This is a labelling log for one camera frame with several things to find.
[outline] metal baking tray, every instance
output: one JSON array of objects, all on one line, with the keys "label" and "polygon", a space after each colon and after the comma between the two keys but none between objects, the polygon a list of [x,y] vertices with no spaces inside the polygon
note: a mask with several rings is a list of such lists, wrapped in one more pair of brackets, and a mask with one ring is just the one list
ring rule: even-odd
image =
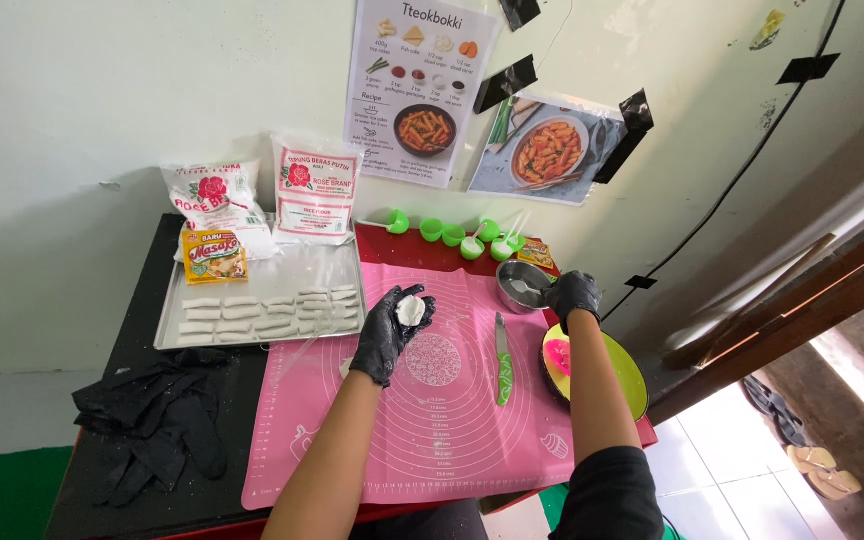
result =
[{"label": "metal baking tray", "polygon": [[[282,245],[282,252],[265,260],[250,260],[248,262],[248,280],[231,281],[228,283],[204,283],[189,285],[186,283],[184,264],[177,262],[172,269],[169,280],[169,290],[165,295],[162,315],[158,320],[158,330],[155,332],[153,346],[161,351],[183,349],[176,345],[179,339],[179,324],[186,322],[184,300],[198,298],[228,298],[232,296],[254,296],[259,302],[274,296],[297,296],[302,289],[313,287],[337,288],[355,285],[359,292],[359,305],[356,317],[358,325],[355,329],[337,331],[334,333],[304,333],[276,339],[254,339],[249,341],[226,341],[205,345],[205,347],[241,347],[243,345],[259,345],[278,341],[299,341],[308,338],[331,338],[337,336],[352,336],[359,334],[365,323],[366,297],[362,283],[362,264],[359,260],[358,244],[355,240],[341,246],[308,246],[303,244]],[[239,319],[238,322],[255,322],[283,315],[264,313],[265,307],[259,306],[263,314],[250,319]]]}]

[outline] black glove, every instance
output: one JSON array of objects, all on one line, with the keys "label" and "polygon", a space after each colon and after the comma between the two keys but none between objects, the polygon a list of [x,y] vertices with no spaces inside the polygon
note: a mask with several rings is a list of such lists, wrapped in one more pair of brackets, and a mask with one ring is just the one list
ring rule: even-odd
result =
[{"label": "black glove", "polygon": [[402,325],[396,315],[396,307],[406,296],[415,296],[425,290],[426,286],[422,284],[412,285],[405,290],[396,285],[385,293],[382,300],[378,300],[375,307],[368,312],[366,324],[362,325],[359,348],[355,350],[349,370],[359,370],[372,377],[378,386],[389,387],[389,378],[396,369],[396,362],[405,346],[432,324],[435,299],[431,296],[421,299],[425,302],[425,313],[415,326]]},{"label": "black glove", "polygon": [[602,293],[595,285],[595,277],[589,274],[572,270],[559,277],[558,281],[543,290],[542,294],[549,308],[558,315],[561,331],[566,336],[569,335],[566,319],[573,310],[585,310],[595,315],[596,321],[602,322],[599,318],[599,301],[602,300]]}]

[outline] flour bag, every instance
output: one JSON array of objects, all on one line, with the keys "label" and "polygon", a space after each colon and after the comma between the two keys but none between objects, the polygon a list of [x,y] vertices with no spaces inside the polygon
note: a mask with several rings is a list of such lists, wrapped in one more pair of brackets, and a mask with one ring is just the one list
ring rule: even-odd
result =
[{"label": "flour bag", "polygon": [[172,204],[188,220],[187,229],[232,231],[250,260],[269,259],[279,251],[256,201],[258,160],[160,168]]},{"label": "flour bag", "polygon": [[350,240],[363,153],[342,144],[286,137],[276,137],[272,151],[276,177],[272,241],[338,246]]}]

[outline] black tape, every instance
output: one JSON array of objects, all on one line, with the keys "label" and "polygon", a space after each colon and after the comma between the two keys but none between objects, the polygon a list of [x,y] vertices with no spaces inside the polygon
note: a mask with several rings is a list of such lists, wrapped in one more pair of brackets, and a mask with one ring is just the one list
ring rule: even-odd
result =
[{"label": "black tape", "polygon": [[532,55],[527,55],[516,63],[499,71],[479,86],[479,94],[475,96],[472,110],[481,115],[509,99],[516,92],[525,90],[529,85],[539,80],[536,77],[536,67],[532,63]]},{"label": "black tape", "polygon": [[636,289],[652,289],[652,286],[659,282],[658,279],[653,279],[651,277],[645,276],[632,276],[628,281],[625,282],[625,285],[630,288]]},{"label": "black tape", "polygon": [[777,85],[789,83],[807,83],[822,79],[829,74],[835,61],[839,60],[839,53],[819,57],[797,57],[789,62],[785,72],[776,82]]},{"label": "black tape", "polygon": [[505,19],[509,19],[509,28],[514,32],[535,19],[542,13],[536,0],[501,0]]},{"label": "black tape", "polygon": [[[635,92],[629,99],[619,104],[618,109],[622,112],[622,118],[625,120],[625,127],[628,132],[615,146],[615,150],[612,150],[605,164],[592,179],[596,184],[608,184],[618,173],[619,167],[629,159],[632,151],[645,139],[645,134],[656,127],[652,121],[652,109],[649,108],[649,100],[645,97],[645,88]],[[640,289],[649,289],[649,287],[640,287]]]}]

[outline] person's arm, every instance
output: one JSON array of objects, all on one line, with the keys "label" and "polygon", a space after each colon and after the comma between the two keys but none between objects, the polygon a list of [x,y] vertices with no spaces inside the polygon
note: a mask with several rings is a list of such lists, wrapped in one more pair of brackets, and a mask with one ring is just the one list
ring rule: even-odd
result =
[{"label": "person's arm", "polygon": [[359,509],[382,387],[349,371],[312,446],[282,489],[262,540],[348,538]]},{"label": "person's arm", "polygon": [[400,324],[396,306],[426,288],[396,286],[368,312],[348,376],[312,445],[275,502],[262,540],[344,540],[362,498],[378,401],[405,346],[432,324],[435,299],[424,297],[415,326]]},{"label": "person's arm", "polygon": [[571,344],[575,472],[554,540],[659,540],[656,485],[599,329],[595,279],[569,272],[545,293]]},{"label": "person's arm", "polygon": [[575,464],[614,446],[642,448],[598,320],[584,309],[573,309],[566,317],[571,344]]}]

